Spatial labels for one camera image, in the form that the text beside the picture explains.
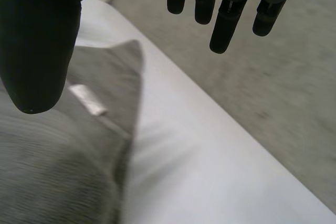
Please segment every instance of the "gray floor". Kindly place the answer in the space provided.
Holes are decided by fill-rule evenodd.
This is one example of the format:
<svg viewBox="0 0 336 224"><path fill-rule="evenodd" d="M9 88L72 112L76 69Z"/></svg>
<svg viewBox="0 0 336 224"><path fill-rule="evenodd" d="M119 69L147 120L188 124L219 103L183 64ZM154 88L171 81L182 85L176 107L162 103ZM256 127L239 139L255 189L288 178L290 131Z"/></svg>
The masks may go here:
<svg viewBox="0 0 336 224"><path fill-rule="evenodd" d="M335 0L288 0L265 38L252 32L260 0L249 0L223 55L194 0L178 16L165 1L113 5L336 213Z"/></svg>

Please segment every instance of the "gray cloth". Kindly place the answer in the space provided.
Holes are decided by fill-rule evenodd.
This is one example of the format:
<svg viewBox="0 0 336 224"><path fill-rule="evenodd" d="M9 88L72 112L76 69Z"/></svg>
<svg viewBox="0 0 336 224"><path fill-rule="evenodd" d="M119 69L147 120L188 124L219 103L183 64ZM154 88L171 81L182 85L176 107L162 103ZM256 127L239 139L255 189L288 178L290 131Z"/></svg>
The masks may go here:
<svg viewBox="0 0 336 224"><path fill-rule="evenodd" d="M60 101L37 115L18 111L0 87L1 224L119 222L141 65L136 41L76 47ZM72 84L86 85L107 113L91 115Z"/></svg>

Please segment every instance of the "gray fabric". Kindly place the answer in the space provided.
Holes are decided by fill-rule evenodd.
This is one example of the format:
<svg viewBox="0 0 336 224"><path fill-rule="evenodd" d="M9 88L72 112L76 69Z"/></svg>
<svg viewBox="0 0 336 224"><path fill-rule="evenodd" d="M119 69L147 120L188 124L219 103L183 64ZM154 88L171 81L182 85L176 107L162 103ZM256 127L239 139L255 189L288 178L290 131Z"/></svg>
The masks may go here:
<svg viewBox="0 0 336 224"><path fill-rule="evenodd" d="M136 41L76 47L62 97L27 115L0 88L0 223L117 223L140 98ZM68 90L86 85L108 109L92 116ZM110 122L128 133L125 137Z"/></svg>

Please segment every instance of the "white label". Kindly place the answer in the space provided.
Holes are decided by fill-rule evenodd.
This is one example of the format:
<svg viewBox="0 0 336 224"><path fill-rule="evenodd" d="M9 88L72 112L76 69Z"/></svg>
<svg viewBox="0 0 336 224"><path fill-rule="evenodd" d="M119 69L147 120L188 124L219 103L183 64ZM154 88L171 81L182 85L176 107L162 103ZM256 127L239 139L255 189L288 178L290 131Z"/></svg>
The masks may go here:
<svg viewBox="0 0 336 224"><path fill-rule="evenodd" d="M99 116L107 112L107 108L99 102L96 96L85 85L71 85L68 89L77 97L91 115Z"/></svg>

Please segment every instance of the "white table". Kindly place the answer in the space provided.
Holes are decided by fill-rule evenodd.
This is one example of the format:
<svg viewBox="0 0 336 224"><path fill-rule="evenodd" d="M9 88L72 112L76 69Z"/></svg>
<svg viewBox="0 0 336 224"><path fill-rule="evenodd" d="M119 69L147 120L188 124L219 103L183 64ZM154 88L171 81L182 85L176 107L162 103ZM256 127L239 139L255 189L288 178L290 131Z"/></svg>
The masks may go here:
<svg viewBox="0 0 336 224"><path fill-rule="evenodd" d="M113 7L83 2L78 45L136 39L143 91L124 224L336 224L336 216Z"/></svg>

